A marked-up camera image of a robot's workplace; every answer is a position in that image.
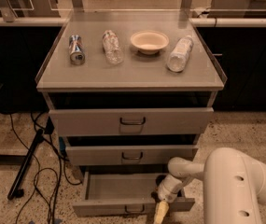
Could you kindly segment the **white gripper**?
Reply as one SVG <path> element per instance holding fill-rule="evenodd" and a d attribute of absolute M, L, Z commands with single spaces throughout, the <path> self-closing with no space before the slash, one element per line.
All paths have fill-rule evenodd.
<path fill-rule="evenodd" d="M 169 210 L 169 203 L 173 203 L 177 197 L 183 195 L 184 187 L 188 182 L 187 177 L 177 178 L 170 174 L 160 182 L 157 188 L 160 202 L 156 204 L 154 224 L 162 224 Z"/>

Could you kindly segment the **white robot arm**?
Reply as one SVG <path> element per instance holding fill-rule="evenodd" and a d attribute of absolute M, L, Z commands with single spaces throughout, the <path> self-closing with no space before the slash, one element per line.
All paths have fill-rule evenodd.
<path fill-rule="evenodd" d="M 169 160 L 168 175 L 157 189 L 154 224 L 162 224 L 178 192 L 194 179 L 203 182 L 204 224 L 262 224 L 266 164 L 228 147 L 215 149 L 203 163 Z"/>

